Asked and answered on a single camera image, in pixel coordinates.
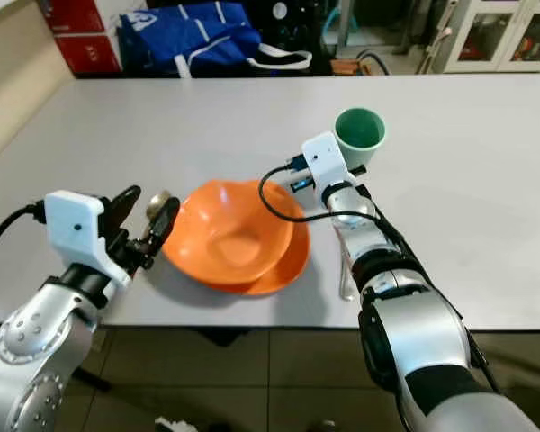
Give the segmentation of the orange plastic bowl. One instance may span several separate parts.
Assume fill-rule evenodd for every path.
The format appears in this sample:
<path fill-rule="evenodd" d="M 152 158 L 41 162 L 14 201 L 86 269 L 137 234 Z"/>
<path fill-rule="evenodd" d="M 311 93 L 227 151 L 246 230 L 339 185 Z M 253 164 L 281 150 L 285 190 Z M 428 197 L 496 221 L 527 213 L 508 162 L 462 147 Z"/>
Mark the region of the orange plastic bowl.
<path fill-rule="evenodd" d="M 266 208 L 277 202 L 257 180 L 204 182 L 181 202 L 160 252 L 197 283 L 253 283 L 293 241 L 293 225 Z"/>

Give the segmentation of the gold metal spoon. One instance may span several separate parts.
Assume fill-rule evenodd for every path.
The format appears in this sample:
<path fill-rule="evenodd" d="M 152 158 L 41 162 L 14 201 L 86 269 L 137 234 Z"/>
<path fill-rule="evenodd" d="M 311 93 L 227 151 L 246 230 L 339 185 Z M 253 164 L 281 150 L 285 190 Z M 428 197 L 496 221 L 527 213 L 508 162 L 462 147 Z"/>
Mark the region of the gold metal spoon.
<path fill-rule="evenodd" d="M 178 207 L 178 198 L 173 197 L 168 191 L 160 191 L 150 199 L 146 209 L 150 238 L 159 242 L 166 241 L 171 233 Z"/>

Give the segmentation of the black appliance with round gauge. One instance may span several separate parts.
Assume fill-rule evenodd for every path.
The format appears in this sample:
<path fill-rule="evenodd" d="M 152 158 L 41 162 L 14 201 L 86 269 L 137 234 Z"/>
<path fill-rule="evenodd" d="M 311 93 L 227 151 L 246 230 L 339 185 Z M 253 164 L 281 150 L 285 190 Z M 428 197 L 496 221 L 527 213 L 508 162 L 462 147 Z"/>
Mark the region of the black appliance with round gauge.
<path fill-rule="evenodd" d="M 290 52 L 306 50 L 312 54 L 313 76 L 333 75 L 322 42 L 324 0 L 250 0 L 247 5 L 262 42 Z"/>

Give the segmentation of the white glass door cabinet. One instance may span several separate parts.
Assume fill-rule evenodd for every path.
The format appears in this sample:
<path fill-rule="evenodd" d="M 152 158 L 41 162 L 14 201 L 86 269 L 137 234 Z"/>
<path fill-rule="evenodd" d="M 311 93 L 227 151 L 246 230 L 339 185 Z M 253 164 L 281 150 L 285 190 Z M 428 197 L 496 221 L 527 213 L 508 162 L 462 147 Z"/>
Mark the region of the white glass door cabinet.
<path fill-rule="evenodd" d="M 445 0 L 417 71 L 540 73 L 540 0 Z"/>

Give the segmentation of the green plastic cup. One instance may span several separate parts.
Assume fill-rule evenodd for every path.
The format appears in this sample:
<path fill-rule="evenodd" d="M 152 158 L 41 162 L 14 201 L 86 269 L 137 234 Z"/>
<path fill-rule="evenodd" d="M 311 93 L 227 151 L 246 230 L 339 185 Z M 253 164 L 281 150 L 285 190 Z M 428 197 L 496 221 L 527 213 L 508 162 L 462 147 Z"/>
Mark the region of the green plastic cup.
<path fill-rule="evenodd" d="M 346 167 L 354 170 L 365 167 L 373 159 L 374 152 L 385 142 L 388 128 L 377 112 L 352 107 L 337 115 L 333 135 Z"/>

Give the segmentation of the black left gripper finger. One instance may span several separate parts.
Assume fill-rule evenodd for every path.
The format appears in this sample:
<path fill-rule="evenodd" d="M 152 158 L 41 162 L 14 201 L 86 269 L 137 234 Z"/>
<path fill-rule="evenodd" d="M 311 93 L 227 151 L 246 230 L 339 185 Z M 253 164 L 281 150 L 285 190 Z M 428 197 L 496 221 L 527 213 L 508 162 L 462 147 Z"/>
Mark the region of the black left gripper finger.
<path fill-rule="evenodd" d="M 141 196 L 139 186 L 127 186 L 109 201 L 109 231 L 120 230 Z"/>
<path fill-rule="evenodd" d="M 152 255 L 157 255 L 167 242 L 180 207 L 179 198 L 152 199 Z"/>

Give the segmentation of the red cardboard box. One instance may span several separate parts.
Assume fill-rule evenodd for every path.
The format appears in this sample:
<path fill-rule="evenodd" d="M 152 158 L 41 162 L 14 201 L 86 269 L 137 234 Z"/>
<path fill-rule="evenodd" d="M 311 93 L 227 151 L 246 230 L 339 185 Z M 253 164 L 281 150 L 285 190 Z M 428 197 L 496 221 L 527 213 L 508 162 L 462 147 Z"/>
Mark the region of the red cardboard box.
<path fill-rule="evenodd" d="M 118 76 L 115 41 L 119 0 L 35 0 L 53 41 L 77 78 Z"/>

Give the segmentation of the white crumpled paper scrap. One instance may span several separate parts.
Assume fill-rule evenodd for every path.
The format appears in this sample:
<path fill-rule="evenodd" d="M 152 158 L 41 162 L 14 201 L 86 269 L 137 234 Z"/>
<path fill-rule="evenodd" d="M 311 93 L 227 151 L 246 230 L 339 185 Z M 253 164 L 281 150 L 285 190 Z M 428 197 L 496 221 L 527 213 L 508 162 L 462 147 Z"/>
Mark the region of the white crumpled paper scrap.
<path fill-rule="evenodd" d="M 155 432 L 200 432 L 195 424 L 186 420 L 156 417 L 152 424 Z"/>

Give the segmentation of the silver metal fork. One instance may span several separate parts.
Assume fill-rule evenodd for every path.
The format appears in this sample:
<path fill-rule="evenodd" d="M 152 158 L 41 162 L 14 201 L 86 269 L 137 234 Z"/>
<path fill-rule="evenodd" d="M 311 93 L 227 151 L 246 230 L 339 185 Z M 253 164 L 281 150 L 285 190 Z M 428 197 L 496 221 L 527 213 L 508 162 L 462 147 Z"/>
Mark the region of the silver metal fork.
<path fill-rule="evenodd" d="M 352 302 L 359 297 L 359 288 L 353 276 L 354 257 L 351 248 L 346 246 L 346 242 L 338 236 L 338 244 L 341 248 L 341 270 L 339 279 L 339 297 L 344 302 Z"/>

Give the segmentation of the orange plastic plate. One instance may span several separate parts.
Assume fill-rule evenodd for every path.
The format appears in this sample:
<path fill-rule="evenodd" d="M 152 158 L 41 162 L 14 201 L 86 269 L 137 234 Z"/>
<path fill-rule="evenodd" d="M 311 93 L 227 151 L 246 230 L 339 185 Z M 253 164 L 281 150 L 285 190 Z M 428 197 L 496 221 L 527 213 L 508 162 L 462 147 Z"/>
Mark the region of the orange plastic plate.
<path fill-rule="evenodd" d="M 310 230 L 271 215 L 249 214 L 220 226 L 184 260 L 186 272 L 224 293 L 278 293 L 310 262 Z"/>

